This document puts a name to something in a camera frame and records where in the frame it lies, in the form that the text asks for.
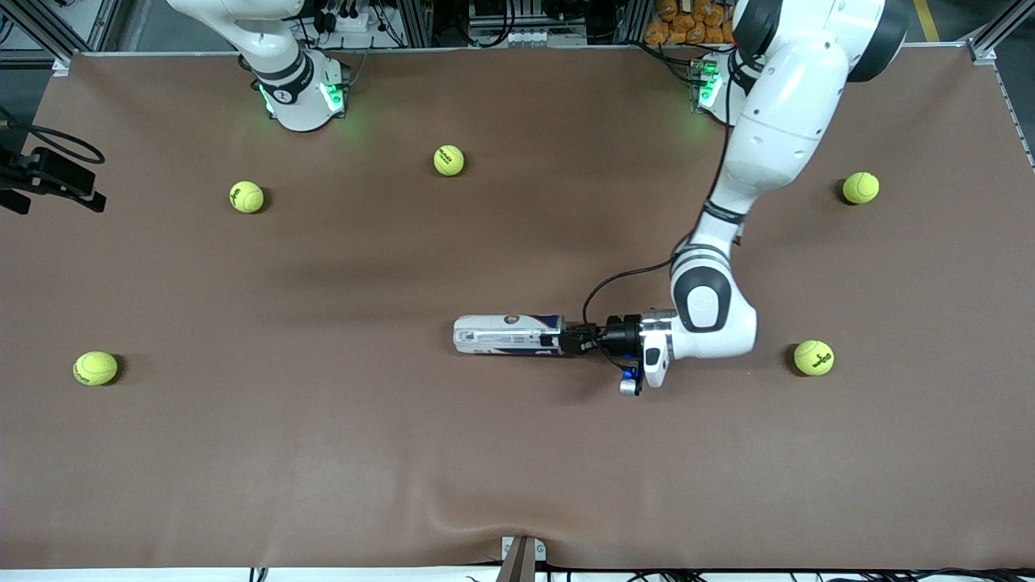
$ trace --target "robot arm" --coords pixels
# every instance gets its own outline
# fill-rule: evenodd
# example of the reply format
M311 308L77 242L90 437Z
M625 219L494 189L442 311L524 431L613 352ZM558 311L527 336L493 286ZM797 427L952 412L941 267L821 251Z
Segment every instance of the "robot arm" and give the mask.
M738 6L738 29L744 14L758 18L759 2ZM905 19L894 8L885 9L883 1L768 4L779 6L778 26L766 35L747 34L768 37L762 40L768 46L752 63L755 78L749 92L745 90L715 188L675 252L670 291L676 317L666 333L644 338L643 369L651 386L663 382L670 357L731 357L755 347L758 315L733 277L733 241L755 201L790 184L811 158L853 65L864 62L883 69L905 38ZM866 71L863 80L877 72ZM727 98L735 88L727 84Z
M664 382L674 359L732 357L755 347L758 314L733 277L731 251L759 197L787 186L808 164L845 84L868 81L906 37L901 0L739 0L737 51L713 54L720 71L699 104L735 125L714 190L670 271L675 310L612 316L603 326L560 316L465 316L453 343L465 353L631 354L620 365L623 395L644 379Z
M270 115L288 129L316 129L345 111L348 80L342 64L302 50L283 19L304 0L169 0L233 45L259 79Z
M678 325L672 355L730 357L755 347L758 318L733 277L733 241L759 197L790 184L833 117L848 56L832 35L781 46L744 101L714 192L671 271ZM651 381L660 384L660 379Z

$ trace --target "yellow floor stripe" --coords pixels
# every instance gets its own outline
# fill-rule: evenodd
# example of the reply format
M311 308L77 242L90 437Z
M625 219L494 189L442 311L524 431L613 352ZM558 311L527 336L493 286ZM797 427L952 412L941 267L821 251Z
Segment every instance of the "yellow floor stripe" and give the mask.
M941 41L941 38L938 37L938 29L935 28L935 19L930 16L930 7L927 6L927 0L913 0L913 4L916 5L916 16L920 19L920 28L923 29L923 35L927 38L927 42Z

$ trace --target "tennis ball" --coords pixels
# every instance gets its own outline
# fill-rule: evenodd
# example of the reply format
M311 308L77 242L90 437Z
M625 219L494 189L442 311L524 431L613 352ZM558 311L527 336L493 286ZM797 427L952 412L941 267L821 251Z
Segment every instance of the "tennis ball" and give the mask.
M464 169L464 152L456 146L442 146L435 150L435 169L443 176L455 176Z
M877 193L881 192L881 182L877 176L869 172L856 172L845 180L841 186L841 194L845 200L852 204L865 204L877 198Z
M808 376L823 376L834 367L834 351L819 340L808 340L794 350L794 365Z
M87 386L107 384L118 371L119 362L106 352L86 352L71 366L72 376Z
M262 208L266 197L255 182L237 182L230 188L230 203L241 212L250 214Z

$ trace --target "gray floor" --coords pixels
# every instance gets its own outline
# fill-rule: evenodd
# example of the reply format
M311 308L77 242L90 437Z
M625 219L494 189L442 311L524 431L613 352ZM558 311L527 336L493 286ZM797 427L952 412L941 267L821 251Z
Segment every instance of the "gray floor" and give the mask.
M197 21L173 10L165 0L136 0L136 34L120 43L126 50L146 52L226 51L220 36ZM1006 0L928 0L942 40L953 40L995 18ZM907 39L923 41L915 12ZM997 65L1025 134L1035 137L1035 18L1029 19L997 51ZM49 70L0 70L0 104L23 120L32 119L42 97ZM23 138L0 132L0 143L18 145Z

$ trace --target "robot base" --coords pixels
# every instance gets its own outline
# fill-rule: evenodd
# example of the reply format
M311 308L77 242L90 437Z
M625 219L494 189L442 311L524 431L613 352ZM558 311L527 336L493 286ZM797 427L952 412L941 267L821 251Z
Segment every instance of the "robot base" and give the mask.
M280 104L262 91L270 119L292 132L312 132L335 117L344 118L349 99L351 69L319 51L307 50L305 54L313 59L315 71L313 82L296 103Z

